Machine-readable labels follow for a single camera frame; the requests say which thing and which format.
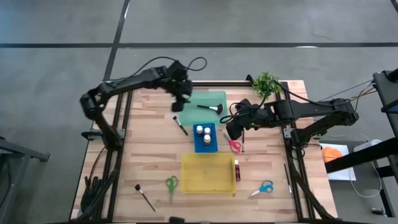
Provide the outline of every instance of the floor stripe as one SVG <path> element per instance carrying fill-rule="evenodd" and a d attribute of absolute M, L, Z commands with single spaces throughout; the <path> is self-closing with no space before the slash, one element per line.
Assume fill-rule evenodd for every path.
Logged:
<path fill-rule="evenodd" d="M 340 43 L 79 43 L 79 44 L 0 44 L 0 48 L 112 48 L 110 58 L 117 49 L 195 49 L 195 48 L 350 48 L 350 47 L 398 47 L 398 42 L 340 42 Z"/>
<path fill-rule="evenodd" d="M 121 43 L 123 49 L 178 49 L 178 48 L 327 48 L 327 47 L 398 47 L 398 42 L 340 42 L 340 43 Z"/>
<path fill-rule="evenodd" d="M 113 44 L 111 43 L 76 43 L 76 44 L 0 44 L 0 48 L 25 48 L 25 49 L 37 49 L 37 48 L 110 48 Z"/>
<path fill-rule="evenodd" d="M 120 42 L 120 38 L 122 36 L 122 31 L 124 27 L 124 22 L 126 21 L 127 12 L 129 11 L 131 0 L 124 0 L 124 4 L 122 7 L 122 12 L 119 18 L 118 28 L 116 29 L 116 33 L 114 35 L 113 46 L 111 49 L 111 53 L 109 55 L 108 63 L 106 64 L 105 74 L 103 80 L 109 80 L 111 78 L 112 69 L 114 60 L 116 58 L 116 52 L 118 51 L 118 44 Z"/>

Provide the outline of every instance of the gray floor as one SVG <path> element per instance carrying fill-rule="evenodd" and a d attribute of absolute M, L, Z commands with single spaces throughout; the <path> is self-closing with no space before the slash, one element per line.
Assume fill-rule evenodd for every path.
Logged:
<path fill-rule="evenodd" d="M 112 43 L 123 2 L 0 0 L 0 43 Z M 389 0 L 136 0 L 130 4 L 121 42 L 398 42 L 398 13 Z M 0 49 L 0 135 L 51 153 L 48 163 L 29 165 L 13 223 L 68 219 L 87 144 L 80 133 L 91 124 L 78 99 L 102 80 L 109 53 Z M 301 79 L 313 100 L 398 67 L 398 48 L 119 49 L 111 78 L 131 74 L 160 55 L 183 63 L 206 57 L 208 67 L 191 72 L 193 80 L 242 80 L 263 71 L 284 80 Z M 362 98 L 360 120 L 330 134 L 351 140 L 363 140 L 359 133 L 390 138 L 380 107 L 377 95 Z M 398 192 L 393 181 L 389 187 Z M 336 189 L 333 196 L 340 218 L 395 221 L 369 214 L 371 207 L 381 207 L 379 197 L 363 199 L 351 189 Z"/>

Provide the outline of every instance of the wooden tabletop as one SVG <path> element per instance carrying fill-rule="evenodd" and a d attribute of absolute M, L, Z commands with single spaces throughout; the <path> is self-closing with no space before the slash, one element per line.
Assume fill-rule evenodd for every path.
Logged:
<path fill-rule="evenodd" d="M 292 92 L 307 97 L 302 80 L 292 80 L 287 83 Z M 256 96 L 251 87 L 198 87 L 195 90 L 225 91 L 228 106 L 244 98 L 252 103 L 259 103 L 262 100 Z M 291 97 L 292 100 L 301 101 L 294 96 Z M 274 100 L 274 95 L 268 99 L 268 101 Z M 172 175 L 180 179 L 181 155 L 194 152 L 192 137 L 184 135 L 172 119 L 174 114 L 170 112 L 171 102 L 172 97 L 163 90 L 134 91 L 114 222 L 167 222 L 170 216 L 185 218 L 186 222 L 297 221 L 293 196 L 289 194 L 284 171 L 286 155 L 280 128 L 262 128 L 258 131 L 251 129 L 245 132 L 245 153 L 235 155 L 241 169 L 241 181 L 237 183 L 235 197 L 224 194 L 183 194 L 178 186 L 174 191 L 174 202 L 170 205 L 165 180 Z M 116 98 L 112 98 L 104 111 L 109 123 L 112 122 L 115 106 Z M 120 121 L 123 118 L 123 111 L 122 108 Z M 298 120 L 297 126 L 304 128 L 312 123 L 312 118 L 305 118 Z M 188 133 L 192 132 L 192 127 L 185 129 Z M 226 133 L 225 126 L 218 126 L 218 150 L 231 152 L 222 133 Z M 92 141 L 88 145 L 72 218 L 76 217 L 80 209 L 80 200 L 85 189 L 84 176 L 89 176 L 94 160 L 102 148 L 101 140 Z M 320 148 L 311 145 L 305 151 L 304 161 L 311 191 L 326 210 L 337 217 Z M 101 155 L 94 175 L 102 176 L 104 160 L 105 153 Z M 274 182 L 274 191 L 250 197 L 250 193 L 258 189 L 266 179 Z M 153 212 L 142 195 L 136 192 L 134 189 L 136 184 L 141 185 L 156 212 Z M 109 195 L 110 190 L 106 196 L 104 214 L 108 210 Z M 307 208 L 302 191 L 300 198 L 306 214 Z"/>

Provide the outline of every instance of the small bottle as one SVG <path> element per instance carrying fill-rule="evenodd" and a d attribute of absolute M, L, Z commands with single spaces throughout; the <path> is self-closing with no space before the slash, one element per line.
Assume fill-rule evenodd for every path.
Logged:
<path fill-rule="evenodd" d="M 201 136 L 203 134 L 203 127 L 198 125 L 197 126 L 197 135 Z"/>
<path fill-rule="evenodd" d="M 208 134 L 205 134 L 205 137 L 203 137 L 203 141 L 205 142 L 205 145 L 210 145 L 210 141 L 211 141 L 211 139 L 210 139 L 210 135 L 208 135 Z"/>
<path fill-rule="evenodd" d="M 236 181 L 241 181 L 241 169 L 239 168 L 238 160 L 235 160 L 235 178 Z"/>
<path fill-rule="evenodd" d="M 205 128 L 205 134 L 210 134 L 210 128 Z"/>

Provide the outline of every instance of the potted plant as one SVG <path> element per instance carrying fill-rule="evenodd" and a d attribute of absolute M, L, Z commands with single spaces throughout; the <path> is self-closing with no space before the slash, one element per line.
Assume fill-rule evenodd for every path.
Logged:
<path fill-rule="evenodd" d="M 271 96 L 272 93 L 282 92 L 281 87 L 278 84 L 276 84 L 276 82 L 279 82 L 279 77 L 273 77 L 268 72 L 262 72 L 261 75 L 259 75 L 253 82 L 253 87 L 257 93 L 257 96 L 264 98 Z"/>

